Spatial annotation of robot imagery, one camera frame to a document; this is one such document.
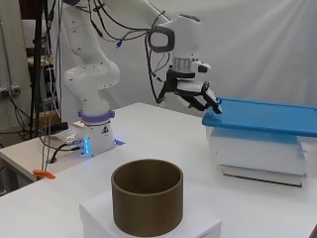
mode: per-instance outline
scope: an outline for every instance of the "black cable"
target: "black cable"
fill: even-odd
[[[167,60],[166,60],[166,63],[159,67],[158,69],[155,70],[155,73],[157,73],[158,71],[160,71],[161,69],[163,69],[165,66],[167,66],[167,64],[169,63],[169,59],[170,59],[170,53],[168,53],[168,56],[167,56]]]
[[[61,2],[61,6],[60,6],[60,15],[59,15],[59,22],[58,22],[58,30],[59,30],[59,36],[58,36],[58,63],[59,63],[59,76],[58,76],[58,83],[59,83],[59,123],[61,125],[61,101],[62,101],[62,91],[61,91],[61,53],[60,53],[60,28],[61,28],[61,14],[62,14],[62,5],[63,5],[63,1]]]
[[[113,21],[114,23],[116,23],[117,25],[119,25],[120,27],[122,28],[125,28],[125,29],[128,29],[128,30],[135,30],[135,31],[148,31],[149,28],[132,28],[132,27],[128,27],[128,26],[125,26],[121,23],[119,23],[118,21],[116,21],[115,19],[113,19],[113,17],[111,17],[109,15],[109,13],[106,11],[106,9],[104,8],[103,4],[101,3],[100,0],[97,0],[98,3],[99,3],[99,7],[101,7],[102,11],[107,15],[108,18],[110,18],[111,21]]]
[[[53,21],[53,12],[54,12],[54,9],[55,9],[55,5],[56,5],[56,0],[53,1],[53,5],[52,5],[52,8],[51,8],[51,11],[49,13],[49,21]]]
[[[149,79],[150,79],[150,84],[151,84],[151,90],[152,90],[152,94],[153,97],[155,99],[155,101],[158,101],[158,97],[157,97],[157,93],[155,90],[155,86],[153,83],[153,79],[152,79],[152,67],[151,67],[151,57],[150,57],[150,53],[149,53],[149,49],[148,49],[148,36],[145,36],[145,48],[146,48],[146,56],[147,56],[147,64],[148,64],[148,73],[149,73]]]
[[[78,7],[78,6],[76,6],[76,8],[78,8],[80,11],[83,11],[83,12],[86,12],[86,13],[90,13],[88,10],[85,10],[84,8],[82,8],[82,7]]]
[[[53,163],[56,162],[56,155],[57,155],[57,153],[58,153],[62,148],[66,147],[66,146],[67,146],[67,144],[62,144],[62,145],[60,145],[60,146],[57,147],[57,149],[53,152],[53,156],[52,156],[52,158],[51,158],[50,164],[53,164]]]
[[[120,39],[113,37],[113,36],[107,31],[106,26],[105,26],[105,23],[103,22],[103,19],[102,19],[102,17],[101,17],[100,11],[99,11],[99,9],[97,8],[96,1],[93,0],[93,3],[94,3],[94,5],[95,5],[95,9],[96,9],[96,12],[97,12],[97,15],[98,15],[98,18],[99,18],[99,21],[100,21],[100,23],[101,23],[101,26],[102,26],[103,30],[106,32],[106,34],[107,34],[111,39],[115,40],[114,42],[120,41]],[[90,22],[91,22],[93,28],[97,31],[99,37],[101,37],[102,39],[104,39],[104,38],[103,38],[103,34],[102,34],[101,31],[98,29],[98,27],[97,27],[97,25],[95,24],[95,22],[92,20],[90,0],[88,0],[88,8],[89,8],[89,18],[90,18]]]
[[[12,98],[10,95],[8,95],[8,96],[6,97],[6,99],[7,99],[8,101],[10,101],[10,102],[12,103],[12,105],[14,106],[14,108],[15,108],[15,116],[16,116],[16,119],[17,119],[19,125],[20,125],[21,128],[22,128],[22,131],[18,132],[18,134],[19,134],[19,136],[22,137],[22,139],[24,139],[24,137],[25,137],[26,135],[22,135],[21,133],[29,133],[29,130],[26,129],[26,125],[25,125],[25,123],[24,123],[24,120],[23,120],[23,118],[22,118],[22,115],[24,115],[28,120],[31,120],[31,117],[30,117],[25,111],[23,111],[19,106],[17,106],[17,104],[15,103],[15,101],[13,100],[13,98]]]
[[[21,133],[22,131],[19,131],[19,132],[0,132],[0,135],[12,135],[12,134],[19,134]]]
[[[147,33],[148,33],[148,32],[144,32],[144,33],[142,33],[142,34],[140,34],[140,35],[138,35],[138,36],[135,36],[135,37],[133,37],[133,38],[124,39],[123,42],[127,42],[127,41],[131,41],[131,40],[135,40],[135,39],[137,39],[137,38],[141,38],[142,36],[145,36]]]
[[[165,13],[165,11],[162,11],[159,13],[159,15],[157,16],[157,18],[155,19],[155,21],[152,24],[152,27],[156,24],[156,22],[158,21],[159,17],[161,15],[163,15]],[[153,71],[152,71],[152,64],[151,64],[151,56],[152,56],[152,50],[149,53],[149,49],[148,49],[148,35],[145,36],[145,48],[146,48],[146,56],[147,56],[147,65],[148,65],[148,74],[149,74],[149,79],[150,79],[150,85],[151,85],[151,90],[152,90],[152,94],[153,97],[156,101],[156,103],[158,102],[158,97],[157,97],[157,93],[156,93],[156,89],[154,86],[154,82],[153,82],[153,78],[152,76],[154,75]]]
[[[56,159],[57,153],[60,152],[60,151],[62,151],[62,148],[66,147],[66,146],[67,146],[67,144],[62,144],[62,145],[60,145],[59,147],[57,147],[57,149],[56,149],[56,150],[54,151],[54,153],[53,153],[53,156],[52,156],[52,158],[51,158],[50,164],[53,164],[53,163],[55,163],[55,162],[57,161],[57,159]],[[74,148],[71,148],[70,150],[71,150],[71,151],[79,151],[79,150],[80,150],[80,147],[74,147]]]
[[[40,139],[40,141],[42,142],[42,144],[45,145],[46,147],[50,147],[50,148],[53,149],[53,150],[57,150],[57,148],[55,148],[55,147],[53,147],[53,146],[49,146],[48,144],[46,144],[46,143],[43,141],[42,137],[39,137],[39,139]],[[72,150],[69,149],[69,150],[60,150],[60,151],[69,152],[69,151],[72,151]]]
[[[44,1],[43,3],[43,8],[44,8],[44,14],[45,14],[45,18],[46,18],[46,26],[47,26],[47,32],[46,32],[46,41],[49,40],[49,46],[50,48],[52,47],[52,44],[51,44],[51,36],[50,36],[50,14],[49,14],[49,7],[48,7],[48,1]]]
[[[160,63],[162,62],[162,60],[164,60],[165,56],[166,56],[166,54],[163,54],[162,57],[161,57],[161,59],[158,61],[158,65],[157,65],[157,67],[156,67],[155,73],[156,73],[156,71],[158,71],[159,65],[160,65]]]

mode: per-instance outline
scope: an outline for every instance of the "black stand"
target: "black stand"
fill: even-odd
[[[42,15],[44,8],[48,7],[48,0],[37,1],[37,19],[35,31],[35,54],[34,54],[34,75],[31,82],[31,120],[30,120],[30,139],[33,136],[33,116],[36,112],[35,137],[40,135],[40,80],[41,80],[41,52],[42,52]]]

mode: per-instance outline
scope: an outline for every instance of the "wire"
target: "wire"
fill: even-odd
[[[165,11],[162,11],[158,14],[157,18],[155,19],[155,21],[152,23],[152,27],[156,24],[156,22],[158,21],[159,17],[161,15],[163,15],[165,13]],[[153,82],[153,78],[152,76],[156,76],[154,74],[154,72],[152,71],[152,63],[151,63],[151,57],[152,57],[152,50],[149,52],[148,49],[148,35],[145,36],[145,48],[146,48],[146,57],[147,57],[147,65],[148,65],[148,74],[149,74],[149,79],[150,79],[150,85],[151,85],[151,90],[152,90],[152,94],[153,97],[156,101],[156,103],[158,102],[158,97],[157,97],[157,93],[156,93],[156,89],[154,86],[154,82]]]
[[[153,97],[155,99],[155,101],[158,101],[158,97],[157,97],[157,93],[156,93],[156,89],[153,83],[153,79],[152,79],[152,67],[151,67],[151,57],[150,57],[150,53],[149,53],[149,49],[148,49],[148,36],[145,36],[145,48],[146,48],[146,56],[147,56],[147,64],[148,64],[148,73],[149,73],[149,79],[150,79],[150,85],[151,85],[151,90],[152,90],[152,94]]]
[[[50,122],[49,122],[49,146],[51,145],[51,124],[52,124],[52,114],[50,115]],[[48,147],[45,171],[48,169],[48,161],[49,161],[49,156],[50,156],[50,149],[51,148]]]
[[[57,97],[58,101],[58,107],[59,107],[59,113],[57,115],[59,116],[59,122],[61,123],[61,101],[62,101],[62,91],[61,91],[61,58],[60,58],[60,29],[61,29],[61,14],[62,14],[62,6],[63,6],[63,1],[58,0],[58,22],[57,22],[57,39],[56,39],[56,49],[55,49],[55,59],[54,59],[54,75],[55,75],[55,87],[54,91],[52,94],[53,100],[55,97]],[[57,81],[58,81],[58,86],[59,86],[59,98],[58,95],[56,95],[56,88],[57,88]]]
[[[99,7],[97,6],[96,0],[93,0],[93,3],[94,3],[94,5],[95,5],[94,11],[95,11],[95,12],[97,13],[97,15],[98,15],[99,22],[101,23],[102,29],[103,29],[103,30],[105,31],[105,33],[112,39],[112,40],[105,39],[104,36],[103,36],[103,34],[102,34],[102,32],[98,29],[97,25],[96,25],[95,22],[92,20],[90,0],[88,0],[88,8],[89,8],[89,11],[88,11],[88,12],[89,12],[89,17],[90,17],[91,25],[93,26],[93,28],[94,28],[95,31],[97,32],[98,36],[99,36],[100,38],[102,38],[103,40],[105,40],[105,41],[107,41],[107,42],[119,42],[120,44],[117,45],[117,46],[120,47],[120,46],[122,45],[122,42],[131,41],[131,40],[140,38],[140,37],[144,36],[144,35],[147,33],[147,30],[148,30],[148,29],[144,29],[144,30],[143,30],[143,29],[133,29],[134,32],[143,32],[143,31],[145,31],[145,32],[142,33],[142,34],[140,34],[140,35],[137,35],[137,36],[135,36],[135,37],[133,37],[133,38],[129,38],[129,39],[127,39],[126,36],[129,35],[129,34],[131,34],[132,32],[127,33],[127,34],[126,34],[124,37],[122,37],[122,38],[116,38],[116,37],[114,37],[113,35],[111,35],[111,34],[109,33],[109,31],[107,30],[107,28],[106,28],[106,26],[105,26],[105,24],[104,24],[104,21],[103,21],[103,19],[102,19],[102,16],[101,16],[100,10],[99,10],[100,6],[99,6]]]
[[[53,156],[52,156],[52,158],[51,158],[50,164],[53,164],[53,163],[56,162],[56,155],[57,155],[57,153],[58,153],[62,148],[66,147],[66,146],[67,146],[67,144],[62,144],[62,145],[60,145],[60,146],[57,147],[57,149],[56,149],[56,150],[54,151],[54,153],[53,153]]]
[[[136,31],[148,31],[149,28],[132,28],[132,27],[128,27],[128,26],[125,26],[121,23],[119,23],[118,21],[116,21],[115,19],[113,19],[113,17],[111,17],[109,15],[109,13],[106,11],[106,9],[104,8],[103,4],[101,3],[100,0],[97,0],[98,3],[99,3],[99,7],[101,7],[102,11],[107,15],[108,18],[110,18],[111,21],[113,21],[114,23],[116,23],[117,25],[119,25],[120,27],[122,28],[125,28],[125,29],[128,29],[128,30],[136,30]]]
[[[58,112],[58,110],[57,110],[56,100],[55,100],[55,95],[56,95],[56,93],[55,93],[55,88],[56,88],[56,84],[54,85],[54,90],[53,90],[53,80],[52,80],[53,76],[52,76],[52,70],[51,70],[51,67],[50,67],[50,66],[49,66],[49,74],[50,74],[50,85],[51,85],[51,86],[50,86],[50,90],[51,90],[51,96],[52,96],[52,99],[53,99],[53,108],[54,108],[56,114],[58,115],[58,117],[60,118],[60,114],[59,114],[59,112]]]
[[[44,14],[45,14],[45,20],[46,20],[46,27],[47,27],[47,31],[46,31],[46,35],[45,35],[45,41],[49,41],[49,46],[50,48],[52,47],[52,43],[51,43],[51,20],[50,20],[50,14],[49,14],[49,6],[48,6],[48,1],[44,1],[43,2],[43,8],[44,8]]]
[[[30,122],[32,119],[31,119],[31,117],[30,117],[25,111],[23,111],[19,106],[17,106],[17,104],[15,103],[15,101],[13,100],[13,98],[12,98],[10,95],[6,96],[5,98],[13,104],[13,106],[14,106],[14,108],[15,108],[16,119],[17,119],[19,125],[20,125],[21,128],[22,128],[22,131],[13,132],[13,133],[10,133],[10,134],[19,134],[19,136],[21,136],[22,139],[25,140],[25,136],[26,136],[28,133],[30,133],[30,130],[27,130],[27,129],[26,129],[26,125],[25,125],[25,122],[24,122],[24,120],[23,120],[23,118],[22,118],[22,115],[25,116],[25,117],[29,120],[29,122]]]
[[[18,131],[18,132],[0,132],[0,135],[12,135],[12,134],[19,134],[22,131]]]
[[[40,141],[42,142],[42,144],[44,144],[46,147],[50,147],[52,150],[57,150],[57,148],[56,148],[56,147],[49,146],[48,144],[46,144],[46,143],[44,142],[44,140],[42,139],[42,137],[39,137],[39,139],[40,139]],[[72,151],[72,150],[71,150],[71,149],[69,149],[69,150],[60,150],[60,151],[63,151],[63,152],[70,152],[70,151]]]
[[[48,44],[45,45],[45,59],[48,57]],[[44,103],[44,100],[42,99],[42,104],[43,104],[43,111],[44,111],[44,120],[45,120],[45,131],[44,131],[44,142],[47,141],[47,134],[48,134],[48,123],[47,123],[47,107]],[[45,167],[45,144],[43,144],[42,146],[42,168],[41,170],[44,169]]]
[[[159,65],[162,62],[162,60],[164,60],[165,56],[166,56],[166,54],[163,54],[162,58],[159,60],[158,65],[157,65],[156,70],[155,70],[155,73],[158,71]]]
[[[90,13],[90,11],[85,10],[83,7],[76,6],[76,8],[78,8],[82,12]]]
[[[170,59],[170,53],[168,53],[168,56],[167,56],[167,60],[166,60],[166,63],[159,67],[158,69],[155,70],[155,73],[157,73],[158,71],[160,71],[161,69],[163,69],[165,66],[167,66],[167,64],[169,63],[169,59]]]

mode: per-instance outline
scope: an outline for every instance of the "orange object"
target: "orange object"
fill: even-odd
[[[48,179],[55,179],[55,175],[52,175],[50,172],[44,172],[44,171],[39,171],[39,170],[34,170],[33,176],[34,177],[44,177],[44,178],[48,178]]]

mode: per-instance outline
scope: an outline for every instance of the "white pedestal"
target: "white pedestal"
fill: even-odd
[[[180,224],[159,238],[220,238],[221,220],[205,210],[186,189],[184,215]],[[111,191],[80,203],[84,238],[129,238],[113,221]]]

